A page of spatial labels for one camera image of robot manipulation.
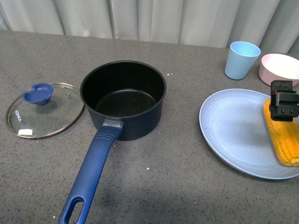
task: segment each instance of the saucepan handle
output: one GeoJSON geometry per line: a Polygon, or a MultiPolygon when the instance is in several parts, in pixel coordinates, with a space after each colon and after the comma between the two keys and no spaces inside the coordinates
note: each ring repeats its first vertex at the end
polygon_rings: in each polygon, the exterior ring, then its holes
{"type": "Polygon", "coordinates": [[[116,126],[102,126],[97,131],[65,202],[58,224],[69,224],[78,202],[83,202],[83,205],[76,224],[85,223],[109,149],[121,132],[122,128],[116,126]]]}

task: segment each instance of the pot lid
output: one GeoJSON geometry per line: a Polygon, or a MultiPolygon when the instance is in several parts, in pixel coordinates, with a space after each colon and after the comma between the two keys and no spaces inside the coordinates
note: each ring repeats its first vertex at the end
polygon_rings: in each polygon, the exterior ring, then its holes
{"type": "Polygon", "coordinates": [[[40,139],[60,133],[81,115],[84,104],[74,86],[35,84],[9,107],[5,123],[15,135],[40,139]]]}

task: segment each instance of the lid metal rim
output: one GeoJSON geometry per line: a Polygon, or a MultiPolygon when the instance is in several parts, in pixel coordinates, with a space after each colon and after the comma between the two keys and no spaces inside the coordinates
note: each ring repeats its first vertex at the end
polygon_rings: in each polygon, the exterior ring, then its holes
{"type": "MultiPolygon", "coordinates": [[[[50,85],[55,85],[55,86],[58,86],[58,87],[67,87],[67,88],[70,88],[70,89],[74,90],[80,96],[80,92],[73,85],[70,85],[70,84],[67,84],[67,83],[49,83],[49,84],[50,85]]],[[[42,135],[42,136],[38,136],[38,137],[32,137],[32,136],[26,136],[26,135],[19,135],[19,134],[17,134],[13,130],[13,128],[10,125],[10,123],[9,123],[8,120],[9,120],[9,114],[10,114],[11,109],[13,108],[13,106],[15,105],[15,103],[20,100],[20,98],[22,98],[22,94],[17,99],[15,99],[12,102],[12,104],[9,106],[9,108],[8,108],[8,110],[6,112],[6,115],[5,115],[5,125],[6,125],[6,127],[8,128],[8,130],[12,134],[14,134],[16,136],[19,136],[21,138],[24,138],[24,139],[43,139],[43,138],[50,137],[50,136],[53,136],[55,134],[58,134],[58,133],[64,131],[65,129],[67,129],[68,127],[70,127],[80,117],[80,115],[82,114],[82,112],[84,110],[84,104],[83,104],[83,107],[82,107],[80,113],[78,114],[78,116],[69,125],[66,125],[66,126],[60,128],[59,130],[57,130],[55,132],[52,132],[52,133],[49,133],[49,134],[45,134],[45,135],[42,135]]]]}

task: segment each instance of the speckled countertop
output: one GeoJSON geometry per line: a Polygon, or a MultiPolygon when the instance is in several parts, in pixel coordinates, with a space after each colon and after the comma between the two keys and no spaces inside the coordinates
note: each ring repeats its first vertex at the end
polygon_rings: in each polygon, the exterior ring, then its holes
{"type": "Polygon", "coordinates": [[[56,224],[96,133],[85,109],[57,135],[23,139],[5,126],[8,107],[34,83],[79,88],[91,70],[117,60],[157,68],[167,94],[151,133],[110,149],[87,224],[299,223],[299,177],[244,174],[203,138],[198,116],[208,96],[231,88],[270,93],[258,78],[261,56],[235,81],[224,75],[227,55],[228,49],[0,31],[0,224],[56,224]]]}

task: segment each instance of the lid knob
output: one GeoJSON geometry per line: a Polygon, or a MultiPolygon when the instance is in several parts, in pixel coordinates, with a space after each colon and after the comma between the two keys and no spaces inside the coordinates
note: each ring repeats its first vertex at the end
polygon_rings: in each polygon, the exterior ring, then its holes
{"type": "Polygon", "coordinates": [[[52,85],[49,83],[37,83],[32,85],[29,92],[24,92],[22,97],[27,103],[43,106],[50,102],[52,93],[52,85]]]}

